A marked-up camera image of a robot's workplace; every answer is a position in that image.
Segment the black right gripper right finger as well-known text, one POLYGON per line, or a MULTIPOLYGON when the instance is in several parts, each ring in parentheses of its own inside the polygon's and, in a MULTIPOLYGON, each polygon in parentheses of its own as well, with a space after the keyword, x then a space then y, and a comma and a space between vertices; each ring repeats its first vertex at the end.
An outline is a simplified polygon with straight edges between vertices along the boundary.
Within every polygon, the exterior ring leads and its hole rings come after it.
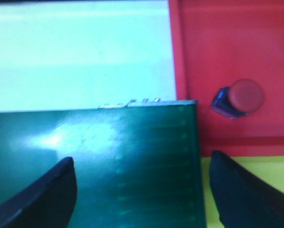
POLYGON ((213 151, 209 183, 226 228, 284 228, 284 193, 222 151, 213 151))

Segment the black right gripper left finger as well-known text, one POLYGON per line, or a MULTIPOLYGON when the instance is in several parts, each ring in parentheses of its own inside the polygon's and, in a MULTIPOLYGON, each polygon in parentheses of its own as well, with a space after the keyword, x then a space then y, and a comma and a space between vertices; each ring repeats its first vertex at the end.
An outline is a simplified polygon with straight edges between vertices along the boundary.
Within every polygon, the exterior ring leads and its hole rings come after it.
POLYGON ((77 199, 72 157, 0 204, 0 228, 66 228, 77 199))

